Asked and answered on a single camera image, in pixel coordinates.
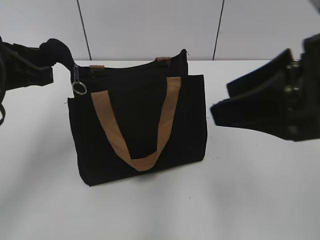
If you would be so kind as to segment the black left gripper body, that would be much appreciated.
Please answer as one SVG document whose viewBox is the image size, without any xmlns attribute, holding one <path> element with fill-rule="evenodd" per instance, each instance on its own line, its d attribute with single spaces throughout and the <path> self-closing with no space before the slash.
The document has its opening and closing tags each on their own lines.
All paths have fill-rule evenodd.
<svg viewBox="0 0 320 240">
<path fill-rule="evenodd" d="M 30 74 L 30 63 L 22 53 L 27 48 L 10 44 L 0 39 L 0 71 L 2 83 L 0 84 L 4 90 L 13 90 L 25 88 L 32 85 L 32 76 Z"/>
</svg>

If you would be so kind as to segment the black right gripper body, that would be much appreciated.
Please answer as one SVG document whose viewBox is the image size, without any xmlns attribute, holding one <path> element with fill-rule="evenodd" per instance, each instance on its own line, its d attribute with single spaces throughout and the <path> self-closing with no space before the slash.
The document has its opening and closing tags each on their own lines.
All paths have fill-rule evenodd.
<svg viewBox="0 0 320 240">
<path fill-rule="evenodd" d="M 320 35 L 304 39 L 302 45 L 300 60 L 288 67 L 286 87 L 287 129 L 294 142 L 320 137 Z"/>
</svg>

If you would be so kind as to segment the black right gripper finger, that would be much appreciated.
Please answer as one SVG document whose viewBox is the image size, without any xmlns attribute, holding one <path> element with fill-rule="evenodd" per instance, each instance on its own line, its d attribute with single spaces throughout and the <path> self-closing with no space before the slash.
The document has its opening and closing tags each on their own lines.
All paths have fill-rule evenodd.
<svg viewBox="0 0 320 240">
<path fill-rule="evenodd" d="M 292 52 L 289 48 L 287 48 L 262 67 L 229 82 L 226 85 L 229 97 L 237 97 L 250 90 L 253 90 L 262 83 L 271 79 L 278 72 L 285 70 L 287 65 L 292 61 Z"/>
<path fill-rule="evenodd" d="M 288 138 L 287 103 L 281 90 L 267 87 L 248 91 L 214 104 L 210 111 L 217 126 Z"/>
</svg>

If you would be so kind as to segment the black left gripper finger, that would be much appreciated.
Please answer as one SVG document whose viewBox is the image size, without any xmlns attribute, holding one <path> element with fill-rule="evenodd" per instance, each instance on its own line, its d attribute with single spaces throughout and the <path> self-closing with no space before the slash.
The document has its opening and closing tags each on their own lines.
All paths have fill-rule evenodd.
<svg viewBox="0 0 320 240">
<path fill-rule="evenodd" d="M 54 82 L 53 68 L 48 67 L 42 70 L 31 71 L 31 85 L 33 86 L 46 86 Z"/>
<path fill-rule="evenodd" d="M 71 51 L 62 41 L 50 38 L 31 48 L 31 67 L 37 71 L 53 71 L 56 64 L 64 66 L 69 72 L 74 71 L 75 61 Z"/>
</svg>

